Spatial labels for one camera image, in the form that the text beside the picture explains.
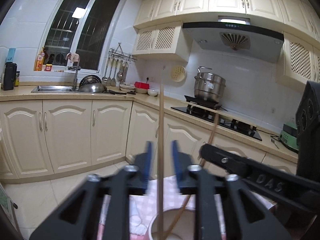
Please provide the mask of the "wooden chopstick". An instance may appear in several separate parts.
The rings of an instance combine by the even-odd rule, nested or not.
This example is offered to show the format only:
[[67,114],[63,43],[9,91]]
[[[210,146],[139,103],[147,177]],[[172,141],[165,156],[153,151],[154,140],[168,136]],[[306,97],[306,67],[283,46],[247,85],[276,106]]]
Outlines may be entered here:
[[[219,114],[216,113],[215,117],[214,117],[213,129],[212,129],[212,132],[211,132],[211,135],[209,137],[207,144],[211,145],[213,143],[218,122],[219,122]],[[191,165],[191,167],[188,168],[188,170],[191,172],[200,171],[204,168],[205,163],[206,163],[206,161],[202,158],[199,165]],[[163,235],[164,239],[167,239],[167,237],[171,234],[172,230],[174,229],[174,227],[178,223],[180,217],[182,216],[183,212],[185,211],[185,208],[187,207],[187,205],[189,203],[190,198],[191,198],[191,195],[186,196],[185,200],[183,201],[183,205],[178,210],[175,218],[173,219],[172,223],[169,225],[167,231],[164,233],[164,235]]]
[[164,178],[164,64],[160,74],[159,88],[159,130],[157,153],[157,236],[164,239],[163,232],[163,178]]

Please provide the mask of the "green appliance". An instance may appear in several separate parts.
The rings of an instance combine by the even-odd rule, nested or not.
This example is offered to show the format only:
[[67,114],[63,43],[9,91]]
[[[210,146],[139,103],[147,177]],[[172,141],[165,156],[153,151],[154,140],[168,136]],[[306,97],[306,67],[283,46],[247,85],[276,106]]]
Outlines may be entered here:
[[297,126],[292,122],[283,124],[279,141],[289,150],[298,153],[299,148],[297,145]]

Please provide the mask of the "pink checkered tablecloth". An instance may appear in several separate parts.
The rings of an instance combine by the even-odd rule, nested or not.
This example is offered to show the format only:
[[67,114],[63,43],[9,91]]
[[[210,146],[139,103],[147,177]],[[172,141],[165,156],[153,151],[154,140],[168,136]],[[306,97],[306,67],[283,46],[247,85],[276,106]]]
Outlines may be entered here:
[[[253,194],[259,199],[260,202],[267,208],[270,209],[274,206],[273,203],[268,201],[266,198],[261,195],[254,193]],[[146,234],[148,226],[150,225],[152,219],[155,218],[157,214],[157,179],[150,180],[148,185],[148,190],[146,195],[135,196],[130,195],[130,239],[143,239],[143,236]],[[176,184],[176,177],[169,176],[164,178],[164,209],[179,209],[184,199],[185,195],[181,195]],[[215,197],[217,202],[217,208],[219,213],[219,223],[220,230],[222,232],[222,239],[226,239],[225,235],[225,223],[223,218],[223,211],[221,205],[221,197]],[[101,211],[98,235],[97,239],[102,239],[103,231],[105,227],[105,220],[108,212],[108,206],[110,202],[110,196],[105,195],[103,200],[103,209]],[[195,210],[195,196],[192,195],[186,209]]]

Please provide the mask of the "range hood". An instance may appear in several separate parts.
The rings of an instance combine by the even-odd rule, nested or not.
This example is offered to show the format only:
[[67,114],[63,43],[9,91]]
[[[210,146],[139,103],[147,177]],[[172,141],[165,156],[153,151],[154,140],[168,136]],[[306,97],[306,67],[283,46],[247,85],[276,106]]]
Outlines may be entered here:
[[187,22],[183,31],[203,50],[235,53],[276,63],[284,35],[253,25],[231,22]]

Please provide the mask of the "red container on counter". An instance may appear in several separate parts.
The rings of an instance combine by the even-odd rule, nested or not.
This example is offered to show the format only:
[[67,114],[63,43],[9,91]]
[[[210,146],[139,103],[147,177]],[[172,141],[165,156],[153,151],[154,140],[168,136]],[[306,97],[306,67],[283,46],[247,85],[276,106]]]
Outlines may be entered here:
[[148,90],[150,85],[148,83],[143,83],[143,82],[135,82],[135,88],[136,89],[145,89]]

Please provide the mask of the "steel bowl by sink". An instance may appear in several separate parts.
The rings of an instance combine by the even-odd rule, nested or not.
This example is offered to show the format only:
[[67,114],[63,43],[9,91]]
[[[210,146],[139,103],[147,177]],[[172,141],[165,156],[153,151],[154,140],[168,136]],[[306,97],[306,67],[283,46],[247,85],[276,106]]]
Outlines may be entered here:
[[79,87],[78,91],[83,93],[104,93],[106,87],[102,83],[90,83]]

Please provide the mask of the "steel stock pot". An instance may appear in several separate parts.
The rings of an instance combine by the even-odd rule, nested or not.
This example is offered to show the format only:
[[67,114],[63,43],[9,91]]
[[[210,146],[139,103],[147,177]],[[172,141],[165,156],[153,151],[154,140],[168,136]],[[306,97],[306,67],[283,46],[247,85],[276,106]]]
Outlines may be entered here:
[[194,83],[194,96],[205,101],[219,103],[225,87],[226,80],[211,72],[212,68],[199,66]]

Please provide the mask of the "steel colander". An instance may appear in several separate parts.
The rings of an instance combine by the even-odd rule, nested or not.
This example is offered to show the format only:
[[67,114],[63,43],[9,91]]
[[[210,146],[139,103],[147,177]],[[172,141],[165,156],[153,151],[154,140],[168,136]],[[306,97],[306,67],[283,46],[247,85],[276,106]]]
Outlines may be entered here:
[[82,87],[84,85],[89,85],[89,84],[96,84],[96,83],[101,83],[101,79],[99,76],[96,75],[88,75],[85,76],[79,83],[79,87]]

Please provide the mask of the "hanging utensil rack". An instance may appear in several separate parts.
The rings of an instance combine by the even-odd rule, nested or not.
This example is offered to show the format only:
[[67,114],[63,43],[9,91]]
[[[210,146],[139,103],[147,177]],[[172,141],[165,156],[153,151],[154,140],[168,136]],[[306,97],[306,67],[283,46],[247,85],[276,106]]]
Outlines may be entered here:
[[129,66],[132,62],[136,61],[137,58],[135,56],[123,51],[119,42],[117,48],[110,48],[108,51],[105,73],[101,79],[101,83],[112,87],[124,85]]

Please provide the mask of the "round bamboo mat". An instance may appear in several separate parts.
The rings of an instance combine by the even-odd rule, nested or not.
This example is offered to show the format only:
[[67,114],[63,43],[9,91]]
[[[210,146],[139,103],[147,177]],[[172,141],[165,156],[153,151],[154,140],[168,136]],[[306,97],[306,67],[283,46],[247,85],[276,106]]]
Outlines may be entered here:
[[171,68],[170,77],[174,82],[182,82],[186,77],[185,68],[180,65],[175,65]]

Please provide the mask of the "steel faucet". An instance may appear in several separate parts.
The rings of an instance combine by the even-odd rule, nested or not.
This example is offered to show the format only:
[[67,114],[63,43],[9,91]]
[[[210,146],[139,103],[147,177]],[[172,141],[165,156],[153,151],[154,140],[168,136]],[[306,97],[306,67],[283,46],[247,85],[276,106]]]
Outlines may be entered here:
[[80,66],[69,66],[69,67],[67,67],[67,69],[70,71],[75,71],[73,84],[72,84],[72,91],[75,91],[77,88],[77,83],[78,83],[78,72],[81,70],[81,67]]

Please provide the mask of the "steel sink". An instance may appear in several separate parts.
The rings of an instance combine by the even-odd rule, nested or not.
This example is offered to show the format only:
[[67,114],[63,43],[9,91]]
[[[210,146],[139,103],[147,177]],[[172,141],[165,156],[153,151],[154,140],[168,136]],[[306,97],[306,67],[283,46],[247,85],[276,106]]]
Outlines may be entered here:
[[73,92],[73,87],[43,85],[43,86],[36,86],[31,92],[32,93],[67,93],[67,92]]

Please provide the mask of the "orange bottle on sill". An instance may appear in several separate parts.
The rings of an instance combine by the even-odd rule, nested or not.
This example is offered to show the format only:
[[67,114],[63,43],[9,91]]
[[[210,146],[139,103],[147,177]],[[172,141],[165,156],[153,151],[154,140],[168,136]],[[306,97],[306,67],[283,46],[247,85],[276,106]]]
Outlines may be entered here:
[[34,71],[38,72],[42,70],[44,56],[45,56],[45,48],[43,47],[36,57]]

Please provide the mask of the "window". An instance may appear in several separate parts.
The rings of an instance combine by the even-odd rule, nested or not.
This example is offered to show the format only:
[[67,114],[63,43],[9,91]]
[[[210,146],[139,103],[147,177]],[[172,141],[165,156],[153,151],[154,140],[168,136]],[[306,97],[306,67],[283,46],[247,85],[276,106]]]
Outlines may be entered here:
[[68,53],[80,56],[82,71],[99,72],[101,54],[121,0],[63,0],[44,43],[44,64],[71,66]]

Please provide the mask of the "black kettle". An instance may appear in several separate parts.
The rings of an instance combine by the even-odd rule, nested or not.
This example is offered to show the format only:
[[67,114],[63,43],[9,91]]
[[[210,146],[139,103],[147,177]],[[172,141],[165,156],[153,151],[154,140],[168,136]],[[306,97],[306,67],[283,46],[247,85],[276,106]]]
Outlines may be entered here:
[[7,62],[4,68],[3,90],[13,90],[16,79],[17,64]]

